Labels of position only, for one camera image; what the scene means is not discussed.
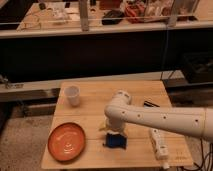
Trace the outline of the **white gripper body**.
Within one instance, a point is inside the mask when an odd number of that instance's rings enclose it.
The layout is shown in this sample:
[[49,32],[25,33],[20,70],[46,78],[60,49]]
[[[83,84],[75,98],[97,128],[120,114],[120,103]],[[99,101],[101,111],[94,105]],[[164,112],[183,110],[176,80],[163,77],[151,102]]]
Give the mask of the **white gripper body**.
[[127,132],[125,131],[124,123],[115,124],[115,123],[111,123],[109,120],[106,120],[100,124],[99,131],[117,133],[127,138]]

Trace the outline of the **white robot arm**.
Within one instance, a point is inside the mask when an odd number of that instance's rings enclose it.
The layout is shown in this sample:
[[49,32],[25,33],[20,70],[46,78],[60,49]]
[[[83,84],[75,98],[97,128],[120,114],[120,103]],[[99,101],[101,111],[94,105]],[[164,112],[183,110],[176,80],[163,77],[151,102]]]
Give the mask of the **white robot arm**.
[[106,127],[122,132],[126,123],[161,129],[213,143],[213,108],[141,107],[126,91],[117,91],[104,108]]

